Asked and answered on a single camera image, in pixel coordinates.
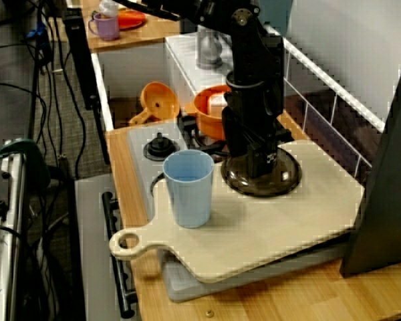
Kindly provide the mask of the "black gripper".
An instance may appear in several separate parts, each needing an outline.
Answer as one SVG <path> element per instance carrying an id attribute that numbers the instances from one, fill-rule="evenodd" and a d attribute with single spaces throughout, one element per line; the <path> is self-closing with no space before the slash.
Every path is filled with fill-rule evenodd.
<path id="1" fill-rule="evenodd" d="M 283 86 L 278 83 L 257 83 L 236 85 L 229 83 L 225 94 L 227 107 L 223 110 L 222 121 L 227 146 L 231 156 L 247 153 L 249 177 L 269 174 L 277 161 L 276 118 L 283 112 Z M 247 140 L 243 133 L 249 133 L 255 140 Z"/>

